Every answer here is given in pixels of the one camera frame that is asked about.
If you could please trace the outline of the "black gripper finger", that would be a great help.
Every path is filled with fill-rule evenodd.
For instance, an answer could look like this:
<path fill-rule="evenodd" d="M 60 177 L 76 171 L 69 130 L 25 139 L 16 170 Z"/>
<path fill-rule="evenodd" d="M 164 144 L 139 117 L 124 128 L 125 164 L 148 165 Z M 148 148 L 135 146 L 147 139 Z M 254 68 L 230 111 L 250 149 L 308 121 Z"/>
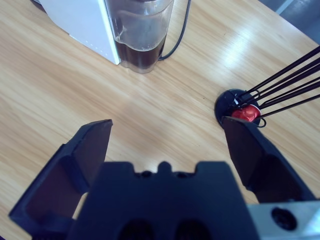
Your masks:
<path fill-rule="evenodd" d="M 33 238 L 65 238 L 104 162 L 113 122 L 85 124 L 49 159 L 8 214 Z"/>
<path fill-rule="evenodd" d="M 240 180 L 259 203 L 316 200 L 281 152 L 254 123 L 224 117 L 222 127 Z"/>

